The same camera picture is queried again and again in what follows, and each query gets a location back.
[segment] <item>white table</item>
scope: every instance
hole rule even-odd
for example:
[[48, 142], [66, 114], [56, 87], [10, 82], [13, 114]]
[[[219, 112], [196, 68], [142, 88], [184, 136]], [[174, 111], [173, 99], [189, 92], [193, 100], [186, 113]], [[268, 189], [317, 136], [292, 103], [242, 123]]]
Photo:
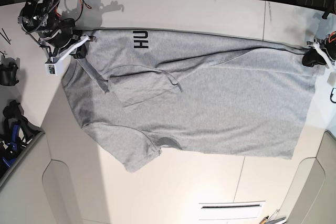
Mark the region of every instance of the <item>white table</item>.
[[[83, 29], [182, 30], [293, 46], [305, 46], [307, 40], [323, 38], [336, 30], [333, 15], [324, 21], [319, 18], [322, 12], [316, 10], [257, 0], [86, 2], [92, 10], [85, 9], [78, 22]], [[80, 130], [59, 87], [60, 79], [45, 75], [43, 52], [16, 23], [22, 6], [0, 7], [0, 28], [9, 31], [12, 38], [11, 46], [0, 41], [0, 50], [21, 58], [26, 76], [11, 91], [22, 97], [26, 115], [33, 123], [41, 125], [48, 111], [42, 127], [50, 155], [67, 164], [84, 223], [193, 223], [200, 202], [265, 200], [262, 215], [271, 215], [280, 208], [299, 163], [316, 156], [324, 129], [333, 130], [336, 124], [336, 109], [329, 101], [330, 88], [323, 76], [317, 81], [306, 126], [290, 161], [166, 149], [140, 171], [127, 173]], [[66, 0], [59, 10], [64, 17], [77, 17], [77, 7], [77, 0]]]

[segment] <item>gray t-shirt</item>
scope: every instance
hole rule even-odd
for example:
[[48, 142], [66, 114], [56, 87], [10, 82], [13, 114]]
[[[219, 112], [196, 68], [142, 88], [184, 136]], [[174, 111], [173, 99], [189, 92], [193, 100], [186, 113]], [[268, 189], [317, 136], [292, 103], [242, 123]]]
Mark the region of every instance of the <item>gray t-shirt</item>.
[[291, 158], [316, 75], [304, 50], [158, 30], [96, 30], [62, 84], [83, 130], [130, 172], [162, 147]]

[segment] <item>table surface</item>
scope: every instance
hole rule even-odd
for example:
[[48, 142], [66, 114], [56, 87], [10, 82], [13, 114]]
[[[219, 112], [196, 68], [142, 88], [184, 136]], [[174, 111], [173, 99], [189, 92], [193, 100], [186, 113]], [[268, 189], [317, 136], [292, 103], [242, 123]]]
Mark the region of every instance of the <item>table surface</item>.
[[[85, 0], [78, 28], [152, 28], [192, 31], [265, 41], [295, 47], [336, 30], [336, 16], [303, 7], [258, 0]], [[280, 208], [298, 165], [316, 157], [325, 129], [336, 132], [335, 107], [329, 101], [327, 74], [316, 94], [292, 160], [181, 152], [161, 156], [135, 174], [105, 152], [77, 125], [60, 77], [45, 74], [45, 55], [21, 31], [17, 15], [23, 4], [0, 7], [11, 45], [0, 51], [20, 58], [20, 83], [1, 87], [22, 102], [25, 115], [47, 135], [50, 157], [69, 167], [85, 223], [190, 223], [198, 203], [266, 201], [262, 216]], [[77, 17], [79, 3], [59, 6], [63, 17]]]

